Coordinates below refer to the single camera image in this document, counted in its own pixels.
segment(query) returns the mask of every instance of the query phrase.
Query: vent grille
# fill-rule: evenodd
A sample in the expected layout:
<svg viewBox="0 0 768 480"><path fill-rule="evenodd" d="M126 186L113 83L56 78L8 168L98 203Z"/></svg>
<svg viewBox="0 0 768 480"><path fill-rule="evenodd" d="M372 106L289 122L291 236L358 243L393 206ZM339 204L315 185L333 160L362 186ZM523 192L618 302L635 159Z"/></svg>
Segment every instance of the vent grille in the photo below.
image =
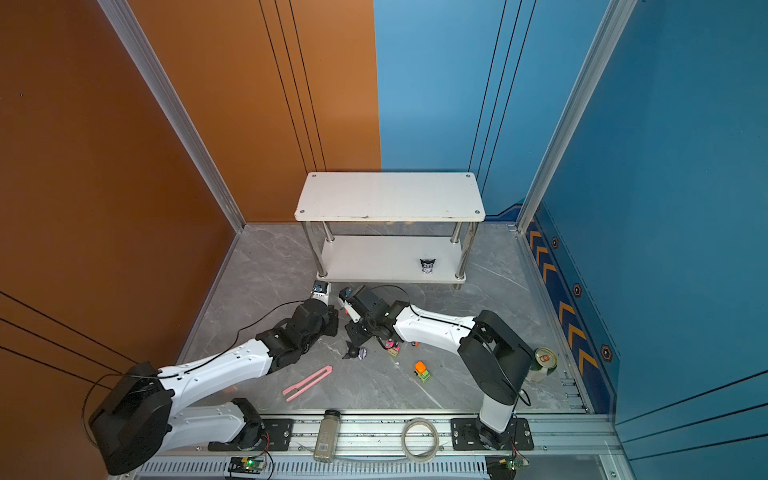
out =
<svg viewBox="0 0 768 480"><path fill-rule="evenodd" d="M288 456L275 457L273 480L280 478L487 478L485 459L482 456L452 456L436 459L428 463L388 463L388 462L352 462L334 463L314 462L311 457ZM205 478L221 479L227 477L229 457L155 457L142 465L136 480L149 478Z"/></svg>

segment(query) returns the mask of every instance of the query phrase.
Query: gray marble floor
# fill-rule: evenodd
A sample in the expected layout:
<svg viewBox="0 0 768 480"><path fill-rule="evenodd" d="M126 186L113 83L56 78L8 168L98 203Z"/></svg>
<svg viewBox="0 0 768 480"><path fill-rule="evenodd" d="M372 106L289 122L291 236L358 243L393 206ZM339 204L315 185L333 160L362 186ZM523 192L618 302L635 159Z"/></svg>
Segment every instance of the gray marble floor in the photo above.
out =
<svg viewBox="0 0 768 480"><path fill-rule="evenodd" d="M333 224L334 233L418 234L449 236L452 224ZM319 226L317 238L322 238ZM451 285L402 284L411 301L427 310L450 315L496 312L520 337L536 349L547 346L561 359L561 341L555 339L547 320L535 313L521 259L512 244L513 233L503 223L481 223L467 267L467 283L456 291ZM190 339L184 360L209 356L227 348L235 332L275 305L307 298L316 268L299 224L249 224L223 273L210 305ZM334 284L332 294L347 286ZM404 300L402 292L382 288L385 300ZM295 306L285 306L263 322L243 332L241 339L271 328L290 316ZM371 339L364 360L342 359L346 351L349 318L339 316L339 335L322 337L301 360L274 374L249 380L208 397L208 405L244 396L263 413L297 409L448 409L477 412L482 392L456 354L421 344L406 345L397 357ZM423 361L432 378L422 384L413 366ZM286 402L281 392L318 369L331 365L333 373L298 399ZM521 412L568 411L569 401L561 383L563 373L541 383L524 385L532 406Z"/></svg>

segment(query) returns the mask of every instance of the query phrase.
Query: yellow chevron stripe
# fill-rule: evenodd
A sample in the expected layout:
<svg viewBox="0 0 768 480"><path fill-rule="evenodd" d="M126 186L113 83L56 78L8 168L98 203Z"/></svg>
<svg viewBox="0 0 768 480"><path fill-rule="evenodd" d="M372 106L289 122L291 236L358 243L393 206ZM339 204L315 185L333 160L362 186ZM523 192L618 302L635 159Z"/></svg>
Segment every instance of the yellow chevron stripe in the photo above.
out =
<svg viewBox="0 0 768 480"><path fill-rule="evenodd" d="M541 263L542 253L549 253L549 250L545 249L544 247L536 247L536 265Z"/></svg>
<svg viewBox="0 0 768 480"><path fill-rule="evenodd" d="M554 268L554 265L552 265L551 263L544 262L544 274L543 274L544 285L547 284L547 270L552 270L553 272L557 272L557 270Z"/></svg>
<svg viewBox="0 0 768 480"><path fill-rule="evenodd" d="M584 376L584 361L587 360L589 363L594 365L595 368L598 367L598 361L593 359L588 353L586 353L584 350L579 349L578 351L578 371L581 374L581 376Z"/></svg>
<svg viewBox="0 0 768 480"><path fill-rule="evenodd" d="M567 303L560 302L560 324L563 324L563 311L571 312L574 315L576 315L576 312L574 311L573 307L568 305Z"/></svg>
<svg viewBox="0 0 768 480"><path fill-rule="evenodd" d="M531 232L531 250L533 250L533 237L541 237L539 232Z"/></svg>
<svg viewBox="0 0 768 480"><path fill-rule="evenodd" d="M571 347L573 347L573 345L574 345L574 333L576 335L579 335L581 338L583 338L585 340L587 339L587 336L584 335L584 332L582 332L581 330L579 330L578 328L576 328L572 324L568 325L568 345L570 345Z"/></svg>

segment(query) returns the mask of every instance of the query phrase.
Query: white shelf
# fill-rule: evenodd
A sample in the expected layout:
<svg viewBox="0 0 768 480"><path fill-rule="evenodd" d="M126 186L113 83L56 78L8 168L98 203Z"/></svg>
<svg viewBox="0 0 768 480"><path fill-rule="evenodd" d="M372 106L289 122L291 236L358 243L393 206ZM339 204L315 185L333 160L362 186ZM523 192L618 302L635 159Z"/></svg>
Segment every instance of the white shelf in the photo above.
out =
<svg viewBox="0 0 768 480"><path fill-rule="evenodd" d="M299 222L482 222L474 174L312 172Z"/></svg>
<svg viewBox="0 0 768 480"><path fill-rule="evenodd" d="M456 279L461 243L448 237L336 235L323 242L322 280L382 283L464 283ZM422 272L421 259L435 259L432 273Z"/></svg>

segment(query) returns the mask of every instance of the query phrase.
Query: can lid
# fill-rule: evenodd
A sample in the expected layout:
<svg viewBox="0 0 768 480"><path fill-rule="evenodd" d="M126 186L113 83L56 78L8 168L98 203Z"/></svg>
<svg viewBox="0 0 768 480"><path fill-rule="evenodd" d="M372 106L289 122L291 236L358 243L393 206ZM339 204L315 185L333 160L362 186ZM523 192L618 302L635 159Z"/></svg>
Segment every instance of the can lid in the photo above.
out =
<svg viewBox="0 0 768 480"><path fill-rule="evenodd" d="M541 347L540 349L536 349L535 355L536 361L542 368L549 370L558 366L558 356L550 349Z"/></svg>

